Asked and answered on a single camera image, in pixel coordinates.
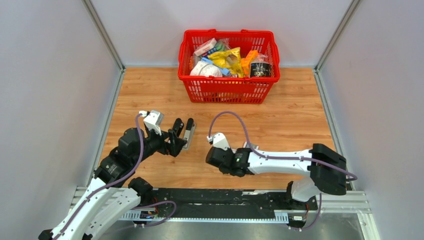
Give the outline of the grey and black stapler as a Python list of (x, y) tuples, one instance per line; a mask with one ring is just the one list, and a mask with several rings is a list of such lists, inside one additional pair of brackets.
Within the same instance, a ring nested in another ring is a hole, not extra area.
[(186, 143), (182, 147), (182, 149), (188, 151), (190, 144), (193, 140), (194, 132), (196, 129), (196, 123), (193, 118), (189, 118), (185, 126), (186, 128), (185, 128), (183, 139), (186, 141)]

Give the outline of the grey staple strip box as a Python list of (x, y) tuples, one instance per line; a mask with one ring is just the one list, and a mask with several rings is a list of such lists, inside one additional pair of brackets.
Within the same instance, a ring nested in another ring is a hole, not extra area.
[(243, 147), (244, 148), (251, 148), (251, 149), (254, 149), (254, 150), (258, 150), (259, 149), (259, 146), (258, 145), (253, 144), (253, 143), (249, 143), (247, 141), (244, 142)]

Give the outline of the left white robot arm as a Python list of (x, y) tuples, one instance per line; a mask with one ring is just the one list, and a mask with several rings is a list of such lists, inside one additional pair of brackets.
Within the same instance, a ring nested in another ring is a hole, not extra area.
[(153, 201), (153, 187), (141, 177), (132, 176), (154, 153), (176, 157), (188, 142), (180, 133), (180, 127), (167, 132), (127, 129), (94, 171), (70, 213), (56, 227), (43, 230), (38, 239), (97, 240), (129, 210), (148, 207)]

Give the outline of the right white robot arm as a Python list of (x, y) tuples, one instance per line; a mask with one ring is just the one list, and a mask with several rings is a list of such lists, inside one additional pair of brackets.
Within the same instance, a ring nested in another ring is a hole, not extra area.
[(236, 177), (265, 173), (302, 176), (286, 188), (286, 205), (294, 210), (320, 193), (343, 196), (347, 192), (346, 158), (321, 143), (291, 152), (263, 151), (247, 143), (237, 149), (212, 146), (205, 161), (221, 173)]

